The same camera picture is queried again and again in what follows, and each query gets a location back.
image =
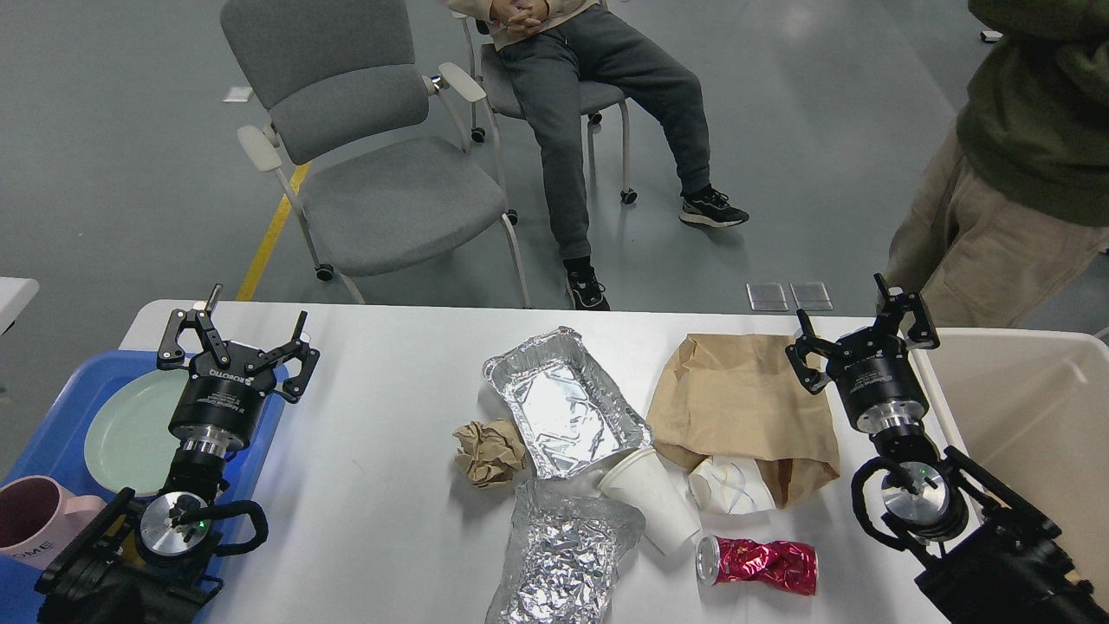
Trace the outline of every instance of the black sneaker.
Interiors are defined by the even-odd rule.
[[[702,196],[685,197],[682,201],[682,213],[678,217],[686,223],[728,227],[743,223],[751,215],[728,203],[728,195],[724,193],[710,188]]]
[[[604,284],[597,280],[597,273],[571,270],[566,276],[566,289],[573,299],[574,309],[609,310],[609,299],[604,298]]]

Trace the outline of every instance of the brown paper bag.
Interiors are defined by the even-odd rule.
[[[690,335],[667,362],[648,424],[688,471],[708,456],[754,458],[779,509],[840,477],[827,398],[797,383],[787,336]]]

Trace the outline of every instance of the green hoodie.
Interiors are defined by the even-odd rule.
[[[969,0],[1005,33],[978,68],[958,135],[1013,201],[1109,225],[1109,0]]]

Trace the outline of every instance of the person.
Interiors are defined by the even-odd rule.
[[[1004,37],[889,246],[940,327],[1011,328],[1109,243],[1109,0],[969,0]]]
[[[551,232],[577,309],[609,309],[588,238],[579,80],[619,86],[662,124],[682,184],[680,218],[726,227],[746,212],[709,180],[709,125],[696,75],[597,0],[440,0],[485,20],[542,156]]]

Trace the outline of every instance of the yellow floor line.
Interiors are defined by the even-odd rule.
[[[301,182],[308,174],[309,166],[312,166],[312,163],[306,162],[297,166],[296,171],[293,172],[293,178],[289,180],[289,184],[292,184],[294,191],[301,191]],[[281,203],[277,204],[277,209],[274,212],[273,218],[269,219],[269,227],[266,228],[266,234],[262,236],[262,243],[258,244],[258,250],[254,253],[254,260],[251,262],[251,267],[247,268],[246,276],[243,277],[243,285],[238,286],[238,294],[235,295],[235,300],[250,300],[254,298],[254,289],[258,287],[262,273],[266,269],[266,264],[269,262],[269,256],[274,252],[274,246],[277,244],[277,238],[281,236],[281,231],[285,227],[285,219],[288,218],[288,213],[292,208],[293,205],[288,203],[288,197],[282,195]]]

